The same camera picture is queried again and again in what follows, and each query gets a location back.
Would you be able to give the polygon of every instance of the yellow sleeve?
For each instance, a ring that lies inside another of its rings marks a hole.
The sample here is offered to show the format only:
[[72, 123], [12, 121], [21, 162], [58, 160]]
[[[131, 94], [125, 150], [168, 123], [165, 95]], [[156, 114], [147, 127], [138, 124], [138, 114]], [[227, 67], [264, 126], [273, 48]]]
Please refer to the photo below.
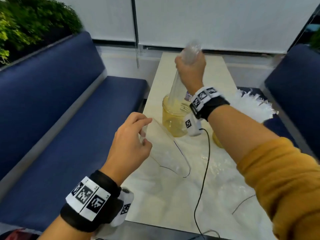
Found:
[[273, 222], [280, 240], [320, 239], [320, 166], [291, 141], [269, 141], [237, 166]]

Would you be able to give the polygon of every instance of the green plant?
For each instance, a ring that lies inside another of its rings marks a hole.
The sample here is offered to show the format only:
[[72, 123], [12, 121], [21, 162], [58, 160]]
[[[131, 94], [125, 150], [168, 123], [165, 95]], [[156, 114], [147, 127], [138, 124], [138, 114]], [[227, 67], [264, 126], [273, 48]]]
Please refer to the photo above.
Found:
[[311, 36], [310, 46], [316, 50], [320, 50], [320, 28]]
[[75, 11], [57, 0], [0, 1], [0, 57], [8, 59], [10, 43], [16, 50], [37, 44], [51, 27], [78, 33], [82, 24]]

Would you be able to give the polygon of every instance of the planter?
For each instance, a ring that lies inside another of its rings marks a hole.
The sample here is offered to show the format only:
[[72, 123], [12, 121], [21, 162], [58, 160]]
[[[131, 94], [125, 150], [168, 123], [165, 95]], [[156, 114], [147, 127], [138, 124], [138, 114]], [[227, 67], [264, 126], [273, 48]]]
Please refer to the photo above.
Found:
[[[40, 41], [38, 44], [28, 45], [23, 50], [17, 50], [14, 46], [8, 43], [5, 45], [5, 49], [10, 51], [8, 61], [9, 63], [12, 63], [26, 55], [38, 51], [39, 49], [53, 44], [70, 35], [72, 35], [72, 32], [68, 27], [52, 27], [47, 33], [44, 34], [44, 36], [42, 37], [42, 41]], [[5, 65], [6, 64], [0, 62], [0, 68]]]

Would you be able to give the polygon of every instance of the blue leather upholstery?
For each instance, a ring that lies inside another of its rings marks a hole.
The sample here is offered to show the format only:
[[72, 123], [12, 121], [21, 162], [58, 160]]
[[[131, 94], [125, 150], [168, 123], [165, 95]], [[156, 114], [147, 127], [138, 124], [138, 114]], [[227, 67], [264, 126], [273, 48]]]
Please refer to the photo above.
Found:
[[0, 72], [0, 180], [104, 69], [83, 32]]
[[294, 46], [266, 79], [266, 87], [320, 157], [320, 54]]
[[[251, 91], [252, 95], [258, 94], [263, 100], [267, 100], [267, 97], [263, 94], [263, 92], [259, 88], [246, 88], [246, 87], [238, 87], [238, 89], [249, 92]], [[281, 121], [280, 117], [277, 114], [273, 115], [272, 119], [266, 120], [264, 123], [264, 126], [268, 128], [269, 130], [276, 133], [278, 136], [286, 137], [288, 138], [295, 147], [299, 148], [296, 141], [290, 134], [290, 132], [287, 130], [286, 126]]]
[[75, 185], [104, 164], [146, 87], [145, 80], [108, 76], [0, 203], [0, 222], [45, 230]]

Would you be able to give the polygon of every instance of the person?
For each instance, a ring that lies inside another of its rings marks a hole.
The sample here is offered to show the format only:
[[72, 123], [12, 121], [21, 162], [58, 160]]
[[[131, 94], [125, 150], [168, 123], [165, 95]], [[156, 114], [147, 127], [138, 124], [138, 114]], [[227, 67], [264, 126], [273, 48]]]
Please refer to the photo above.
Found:
[[[201, 52], [193, 65], [175, 59], [183, 84], [191, 95], [203, 85], [206, 66]], [[246, 183], [254, 188], [260, 205], [273, 223], [279, 240], [320, 239], [320, 166], [291, 141], [237, 111], [228, 104], [207, 118], [219, 141], [237, 164]], [[151, 118], [132, 113], [114, 136], [106, 163], [100, 169], [118, 186], [148, 158], [152, 145], [141, 144], [138, 133]], [[61, 216], [39, 240], [87, 240], [92, 233], [79, 231]]]

